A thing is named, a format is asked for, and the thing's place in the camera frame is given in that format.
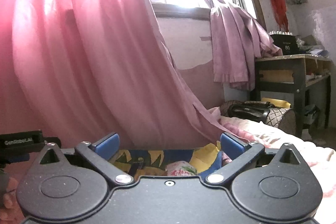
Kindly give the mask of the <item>black handbag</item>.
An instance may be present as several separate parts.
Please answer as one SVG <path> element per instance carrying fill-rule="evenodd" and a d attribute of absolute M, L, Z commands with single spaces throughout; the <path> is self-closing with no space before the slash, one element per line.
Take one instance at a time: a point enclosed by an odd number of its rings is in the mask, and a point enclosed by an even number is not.
<path fill-rule="evenodd" d="M 236 117 L 265 123 L 270 110 L 273 107 L 274 104 L 270 102 L 246 101 L 231 105 L 228 108 L 228 115 L 231 118 Z"/>

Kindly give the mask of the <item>pink floral blanket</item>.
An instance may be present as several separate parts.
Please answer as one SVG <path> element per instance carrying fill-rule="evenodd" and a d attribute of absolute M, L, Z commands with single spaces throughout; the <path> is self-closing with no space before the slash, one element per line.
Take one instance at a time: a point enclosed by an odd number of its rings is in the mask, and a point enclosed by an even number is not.
<path fill-rule="evenodd" d="M 318 147 L 282 130 L 247 119 L 221 115 L 219 107 L 209 109 L 210 114 L 226 129 L 246 141 L 257 141 L 267 148 L 280 148 L 284 143 L 293 144 L 318 179 L 323 199 L 335 205 L 335 150 Z"/>

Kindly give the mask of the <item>large pink curtain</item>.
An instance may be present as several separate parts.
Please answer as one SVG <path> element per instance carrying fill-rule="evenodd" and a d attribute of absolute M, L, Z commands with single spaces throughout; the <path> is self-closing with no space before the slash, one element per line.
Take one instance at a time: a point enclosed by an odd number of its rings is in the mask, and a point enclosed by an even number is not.
<path fill-rule="evenodd" d="M 1 0 L 1 133 L 66 147 L 197 148 L 224 128 L 191 92 L 149 0 Z"/>

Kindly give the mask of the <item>black box on desk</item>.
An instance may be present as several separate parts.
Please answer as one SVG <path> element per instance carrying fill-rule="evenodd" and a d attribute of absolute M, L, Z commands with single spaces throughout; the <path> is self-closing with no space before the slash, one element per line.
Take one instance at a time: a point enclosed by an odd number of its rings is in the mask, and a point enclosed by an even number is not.
<path fill-rule="evenodd" d="M 275 56 L 299 54 L 296 37 L 290 32 L 272 31 L 269 36 L 273 39 L 274 45 L 278 48 Z"/>

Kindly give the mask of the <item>red hanging decoration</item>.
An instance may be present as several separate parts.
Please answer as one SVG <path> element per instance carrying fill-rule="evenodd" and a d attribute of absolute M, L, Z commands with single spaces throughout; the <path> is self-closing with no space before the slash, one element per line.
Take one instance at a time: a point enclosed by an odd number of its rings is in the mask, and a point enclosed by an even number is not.
<path fill-rule="evenodd" d="M 285 0 L 270 0 L 274 18 L 280 30 L 289 31 Z"/>

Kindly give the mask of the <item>colourful snack storage box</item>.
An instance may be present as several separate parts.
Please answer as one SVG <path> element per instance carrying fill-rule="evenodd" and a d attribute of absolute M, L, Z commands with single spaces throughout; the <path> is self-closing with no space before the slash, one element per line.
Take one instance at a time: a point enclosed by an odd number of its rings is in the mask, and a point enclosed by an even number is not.
<path fill-rule="evenodd" d="M 122 149 L 109 160 L 111 164 L 138 180 L 141 176 L 168 176 L 166 166 L 186 161 L 205 179 L 209 174 L 231 162 L 221 151 L 220 143 L 210 143 L 196 149 L 135 150 Z"/>

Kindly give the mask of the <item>white green snack packet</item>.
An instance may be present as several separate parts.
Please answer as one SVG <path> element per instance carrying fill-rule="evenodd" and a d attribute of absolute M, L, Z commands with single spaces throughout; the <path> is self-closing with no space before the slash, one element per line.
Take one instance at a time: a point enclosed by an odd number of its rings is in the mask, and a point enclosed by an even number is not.
<path fill-rule="evenodd" d="M 196 176 L 197 170 L 186 161 L 176 161 L 166 166 L 166 174 L 168 176 Z"/>

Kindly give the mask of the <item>tied purple curtain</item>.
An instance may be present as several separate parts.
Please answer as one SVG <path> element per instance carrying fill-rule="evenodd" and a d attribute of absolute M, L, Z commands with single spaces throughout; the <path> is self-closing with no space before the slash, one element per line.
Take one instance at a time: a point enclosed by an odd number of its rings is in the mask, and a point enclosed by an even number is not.
<path fill-rule="evenodd" d="M 241 7 L 225 0 L 205 0 L 210 6 L 214 81 L 233 89 L 255 88 L 255 60 L 282 56 L 261 24 Z"/>

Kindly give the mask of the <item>dark wooden desk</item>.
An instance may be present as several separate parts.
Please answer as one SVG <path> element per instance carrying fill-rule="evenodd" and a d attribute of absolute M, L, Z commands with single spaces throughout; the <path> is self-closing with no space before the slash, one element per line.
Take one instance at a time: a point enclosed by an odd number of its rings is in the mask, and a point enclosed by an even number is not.
<path fill-rule="evenodd" d="M 329 125 L 331 103 L 331 59 L 300 54 L 267 57 L 255 60 L 255 89 L 250 93 L 253 101 L 261 100 L 261 92 L 288 93 L 294 96 L 295 136 L 302 137 L 304 108 L 309 102 L 306 93 L 325 81 L 325 124 Z"/>

